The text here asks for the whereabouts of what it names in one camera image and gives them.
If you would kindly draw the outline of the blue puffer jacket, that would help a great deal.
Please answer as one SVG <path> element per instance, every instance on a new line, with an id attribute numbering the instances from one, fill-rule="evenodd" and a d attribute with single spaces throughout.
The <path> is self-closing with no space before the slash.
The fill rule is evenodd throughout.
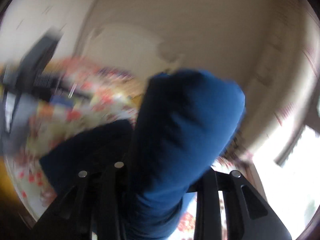
<path id="1" fill-rule="evenodd" d="M 189 186 L 231 142 L 245 95 L 209 72 L 180 70 L 149 81 L 135 124 L 117 120 L 81 132 L 40 159 L 56 197 L 76 165 L 122 161 L 119 214 L 127 239 L 167 239 L 190 196 Z"/>

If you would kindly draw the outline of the floral bed blanket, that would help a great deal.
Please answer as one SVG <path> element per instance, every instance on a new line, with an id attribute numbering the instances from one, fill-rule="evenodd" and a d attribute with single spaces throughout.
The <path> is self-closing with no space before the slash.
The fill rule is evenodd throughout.
<path id="1" fill-rule="evenodd" d="M 89 100 L 76 99 L 72 108 L 40 102 L 37 111 L 28 119 L 28 135 L 23 144 L 17 150 L 4 150 L 15 156 L 24 175 L 30 175 L 33 182 L 41 183 L 45 191 L 53 195 L 48 207 L 56 193 L 44 174 L 40 159 L 81 132 L 117 120 L 127 119 L 135 124 L 140 110 L 124 97 L 123 89 L 117 88 L 120 81 L 131 81 L 131 75 L 113 73 L 79 60 L 69 60 L 63 67 L 67 68 L 67 80 L 76 83 L 76 88 L 88 94 Z"/>

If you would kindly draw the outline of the white bed headboard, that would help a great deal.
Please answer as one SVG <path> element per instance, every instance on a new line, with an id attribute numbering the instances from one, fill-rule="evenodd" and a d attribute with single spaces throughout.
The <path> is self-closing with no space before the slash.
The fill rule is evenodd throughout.
<path id="1" fill-rule="evenodd" d="M 183 55 L 163 55 L 163 39 L 136 25 L 112 23 L 94 28 L 83 43 L 80 56 L 104 67 L 115 67 L 146 82 L 160 72 L 181 66 Z"/>

